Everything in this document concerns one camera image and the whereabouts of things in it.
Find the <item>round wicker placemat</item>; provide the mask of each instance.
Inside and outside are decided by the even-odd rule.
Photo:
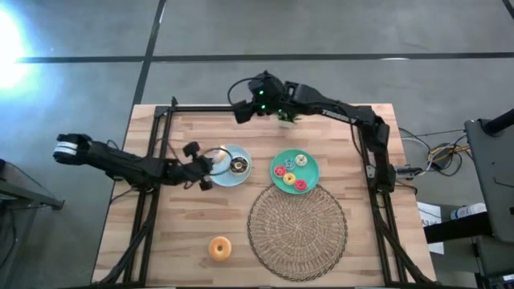
[[[314,280],[332,270],[348,237],[339,202],[320,185],[302,195],[269,186],[255,200],[247,226],[259,261],[294,282]]]

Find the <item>concrete floor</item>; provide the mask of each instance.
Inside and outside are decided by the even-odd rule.
[[[122,56],[145,54],[157,4],[6,0],[0,9],[18,28],[22,56]],[[169,0],[155,55],[509,52],[513,29],[500,0]],[[112,182],[99,170],[58,165],[51,154],[63,132],[123,143],[141,63],[4,67],[12,69],[0,71],[2,78],[18,82],[0,88],[0,157],[66,199],[61,211],[37,213],[11,286],[88,284]],[[265,69],[346,102],[393,103],[398,123],[414,133],[462,128],[514,106],[514,59],[153,63],[142,103],[176,96],[183,104],[224,104],[234,81]],[[424,164],[423,147],[404,146],[412,165]],[[453,178],[428,173],[414,183],[419,201],[481,201],[467,158]],[[444,283],[470,283],[443,262],[435,267]]]

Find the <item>wooden tabletop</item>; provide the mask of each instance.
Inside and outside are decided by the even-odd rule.
[[[406,159],[392,104],[372,106],[391,127],[391,163],[404,165]],[[146,154],[154,108],[155,105],[134,108],[124,150]],[[294,128],[287,129],[279,128],[274,116],[253,117],[245,124],[236,124],[229,112],[174,113],[171,145],[182,155],[182,146],[192,140],[198,141],[202,149],[225,144],[243,146],[251,154],[252,172],[244,183],[232,188],[215,185],[202,192],[198,185],[188,190],[181,185],[162,186],[148,286],[383,285],[365,174],[351,141],[349,125],[323,116],[302,116]],[[328,274],[303,283],[281,279],[264,268],[247,238],[250,208],[271,184],[270,162],[277,153],[289,148],[303,149],[316,158],[320,185],[340,202],[348,221],[348,244],[340,262]],[[128,188],[125,183],[117,184],[113,196]],[[435,279],[414,193],[397,187],[391,197],[402,246],[422,272]],[[136,204],[137,193],[129,193],[110,206],[93,281],[102,279],[126,250]],[[221,263],[212,261],[207,250],[210,240],[219,235],[229,238],[233,246],[231,257]],[[396,275],[390,247],[388,256]],[[137,258],[135,272],[139,271],[138,263]]]

